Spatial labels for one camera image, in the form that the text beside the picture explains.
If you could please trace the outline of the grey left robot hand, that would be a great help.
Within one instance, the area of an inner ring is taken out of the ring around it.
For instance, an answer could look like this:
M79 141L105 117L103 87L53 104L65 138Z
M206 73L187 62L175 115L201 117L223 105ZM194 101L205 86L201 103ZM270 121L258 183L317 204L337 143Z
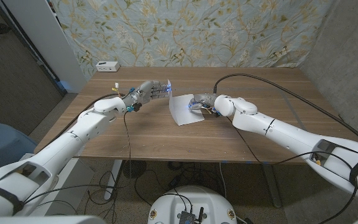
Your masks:
M170 84L164 84L157 80L148 80L137 88L132 88L122 100L128 112L139 111L140 107L150 100L168 97L170 87Z

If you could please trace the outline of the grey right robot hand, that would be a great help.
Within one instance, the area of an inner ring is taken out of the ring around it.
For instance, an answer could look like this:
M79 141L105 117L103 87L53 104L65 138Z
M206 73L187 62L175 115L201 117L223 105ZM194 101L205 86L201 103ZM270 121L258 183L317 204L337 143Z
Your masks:
M190 111L196 111L204 109L215 117L220 116L220 113L216 110L214 103L218 96L211 93L195 94L188 104Z

